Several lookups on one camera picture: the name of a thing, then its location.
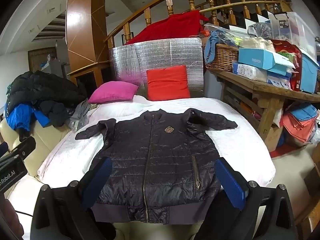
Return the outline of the red cloth on railing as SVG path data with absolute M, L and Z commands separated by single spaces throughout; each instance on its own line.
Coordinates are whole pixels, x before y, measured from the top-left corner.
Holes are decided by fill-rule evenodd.
M 196 36 L 204 30 L 200 21 L 208 22 L 209 19 L 200 14 L 199 10 L 172 14 L 164 20 L 145 27 L 138 35 L 125 44 Z

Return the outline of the red snack bag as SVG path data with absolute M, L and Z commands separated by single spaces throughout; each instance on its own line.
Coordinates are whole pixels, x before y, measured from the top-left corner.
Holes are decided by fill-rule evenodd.
M 289 61 L 294 65 L 287 72 L 290 73 L 290 86 L 294 91 L 300 91 L 301 78 L 302 78 L 302 53 L 300 49 L 291 44 L 288 41 L 283 40 L 271 40 L 276 53 L 287 57 Z

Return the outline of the black clothes pile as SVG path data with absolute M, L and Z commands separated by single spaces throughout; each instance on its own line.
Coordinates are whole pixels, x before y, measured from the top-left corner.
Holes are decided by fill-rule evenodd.
M 7 88 L 5 119 L 16 106 L 25 103 L 49 118 L 50 124 L 47 126 L 61 127 L 85 99 L 86 94 L 67 79 L 39 70 L 34 73 L 25 72 L 16 77 Z M 15 131 L 20 142 L 30 136 L 30 132 L 24 129 Z

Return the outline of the clear plastic storage bin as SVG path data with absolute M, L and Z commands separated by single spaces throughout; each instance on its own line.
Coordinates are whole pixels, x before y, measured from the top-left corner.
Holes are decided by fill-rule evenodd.
M 317 60 L 316 40 L 313 31 L 295 12 L 269 14 L 274 40 L 283 40 L 296 45 L 313 60 Z

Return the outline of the magenta pillow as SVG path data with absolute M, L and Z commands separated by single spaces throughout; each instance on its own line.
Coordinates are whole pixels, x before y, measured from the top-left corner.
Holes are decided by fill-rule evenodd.
M 138 86 L 132 83 L 109 81 L 97 88 L 88 102 L 101 104 L 106 102 L 132 100 L 137 89 Z

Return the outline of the light blue cardboard box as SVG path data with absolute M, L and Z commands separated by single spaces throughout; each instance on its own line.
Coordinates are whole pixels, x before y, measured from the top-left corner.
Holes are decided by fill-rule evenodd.
M 285 76 L 294 65 L 287 57 L 259 48 L 239 48 L 238 62 Z

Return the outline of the blue plastic bin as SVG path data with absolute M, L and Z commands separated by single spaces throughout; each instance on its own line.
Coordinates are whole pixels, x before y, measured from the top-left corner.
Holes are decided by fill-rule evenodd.
M 316 89 L 319 64 L 304 50 L 302 52 L 302 71 L 300 90 L 313 94 Z

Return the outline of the wooden side table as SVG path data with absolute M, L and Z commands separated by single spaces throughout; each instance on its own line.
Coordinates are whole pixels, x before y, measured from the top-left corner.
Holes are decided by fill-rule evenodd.
M 269 152 L 277 148 L 282 128 L 273 123 L 276 112 L 285 102 L 319 103 L 319 95 L 278 88 L 250 80 L 232 72 L 209 69 L 222 83 L 221 100 L 247 119 L 260 135 Z

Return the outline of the blue garment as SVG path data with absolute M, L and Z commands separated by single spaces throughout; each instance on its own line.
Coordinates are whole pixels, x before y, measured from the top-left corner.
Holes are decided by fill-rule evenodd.
M 30 132 L 30 127 L 36 120 L 42 127 L 50 124 L 50 120 L 40 110 L 35 109 L 31 105 L 20 103 L 6 117 L 7 124 L 11 129 L 24 129 Z

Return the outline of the white pink bed blanket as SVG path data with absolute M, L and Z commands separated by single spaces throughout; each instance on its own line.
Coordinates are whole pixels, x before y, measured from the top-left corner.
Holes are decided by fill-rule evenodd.
M 97 107 L 89 117 L 88 126 L 100 120 L 131 120 L 146 111 L 162 109 L 168 113 L 183 113 L 194 108 L 207 113 L 220 114 L 237 124 L 235 129 L 215 131 L 207 134 L 212 139 L 219 155 L 231 167 L 240 172 L 247 181 L 254 180 L 267 186 L 276 174 L 267 147 L 249 122 L 228 104 L 212 98 L 188 98 L 169 101 L 149 101 L 136 95 L 132 101 L 105 103 Z M 88 171 L 97 152 L 102 148 L 101 135 L 87 140 L 76 140 L 69 132 L 53 148 L 37 171 L 40 182 L 51 187 L 66 186 L 79 180 Z

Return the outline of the wicker basket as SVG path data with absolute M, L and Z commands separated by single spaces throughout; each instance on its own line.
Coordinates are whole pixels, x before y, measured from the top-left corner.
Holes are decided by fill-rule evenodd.
M 233 62 L 238 60 L 239 48 L 226 44 L 215 45 L 215 58 L 211 63 L 205 63 L 205 67 L 211 70 L 231 72 Z

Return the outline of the grey folded garment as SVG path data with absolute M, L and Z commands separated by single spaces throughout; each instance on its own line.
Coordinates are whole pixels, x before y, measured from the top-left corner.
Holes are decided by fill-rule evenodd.
M 88 124 L 87 112 L 90 107 L 91 104 L 88 100 L 84 100 L 77 105 L 73 114 L 66 120 L 66 125 L 73 133 L 76 133 L 79 129 Z

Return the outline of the black quilted jacket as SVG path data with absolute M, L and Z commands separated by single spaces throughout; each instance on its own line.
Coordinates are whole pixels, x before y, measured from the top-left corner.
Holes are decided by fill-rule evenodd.
M 220 191 L 219 153 L 207 131 L 235 129 L 223 115 L 188 109 L 146 111 L 132 120 L 102 120 L 76 139 L 103 136 L 92 165 L 108 157 L 112 172 L 93 205 L 100 222 L 195 224 Z

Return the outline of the white patterned tissue pack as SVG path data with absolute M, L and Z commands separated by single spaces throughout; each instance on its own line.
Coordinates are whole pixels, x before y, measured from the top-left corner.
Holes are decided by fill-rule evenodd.
M 267 71 L 254 66 L 233 62 L 232 72 L 250 80 L 267 82 Z

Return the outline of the cream sofa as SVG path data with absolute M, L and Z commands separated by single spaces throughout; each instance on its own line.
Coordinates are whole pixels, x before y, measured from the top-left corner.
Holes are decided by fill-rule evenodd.
M 38 177 L 37 171 L 52 152 L 54 147 L 70 132 L 68 126 L 55 128 L 50 125 L 42 127 L 38 121 L 30 127 L 30 138 L 26 142 L 20 142 L 18 133 L 11 129 L 4 119 L 1 121 L 1 136 L 7 143 L 9 150 L 21 149 L 21 157 L 24 159 L 28 174 Z

